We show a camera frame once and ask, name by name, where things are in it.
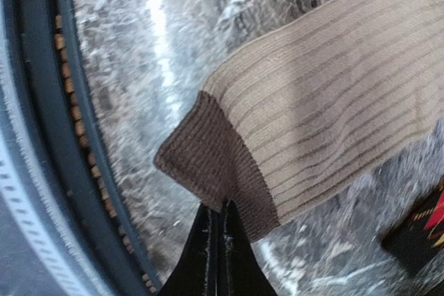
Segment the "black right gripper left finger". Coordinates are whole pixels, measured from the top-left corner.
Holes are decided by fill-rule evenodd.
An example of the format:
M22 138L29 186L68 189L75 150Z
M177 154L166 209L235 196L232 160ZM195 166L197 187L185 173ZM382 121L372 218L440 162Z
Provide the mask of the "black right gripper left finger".
M180 259L159 296L216 294L218 214L198 208Z

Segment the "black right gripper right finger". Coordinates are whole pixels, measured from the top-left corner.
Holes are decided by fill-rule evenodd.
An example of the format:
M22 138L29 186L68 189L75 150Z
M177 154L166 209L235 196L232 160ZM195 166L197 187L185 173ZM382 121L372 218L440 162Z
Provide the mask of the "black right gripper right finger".
M276 296L262 272L233 201L219 219L219 295Z

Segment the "tan brown sock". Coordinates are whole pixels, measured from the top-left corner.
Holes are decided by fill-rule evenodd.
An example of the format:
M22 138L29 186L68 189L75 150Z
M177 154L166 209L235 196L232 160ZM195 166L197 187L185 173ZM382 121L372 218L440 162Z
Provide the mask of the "tan brown sock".
M443 0L332 0L233 53L154 163L257 241L443 118Z

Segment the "black argyle sock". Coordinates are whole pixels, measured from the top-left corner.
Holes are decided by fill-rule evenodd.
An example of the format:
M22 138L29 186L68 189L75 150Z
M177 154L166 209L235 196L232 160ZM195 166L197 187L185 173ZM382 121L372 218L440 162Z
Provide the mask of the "black argyle sock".
M381 238L381 246L409 277L443 250L443 180L414 202L406 217Z

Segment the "black table edge rail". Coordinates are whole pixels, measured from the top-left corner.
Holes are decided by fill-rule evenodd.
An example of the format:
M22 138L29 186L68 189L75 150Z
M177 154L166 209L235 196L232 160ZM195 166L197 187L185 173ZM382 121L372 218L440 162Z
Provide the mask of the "black table edge rail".
M80 70L72 0L1 0L1 43L49 189L111 295L160 282L110 178Z

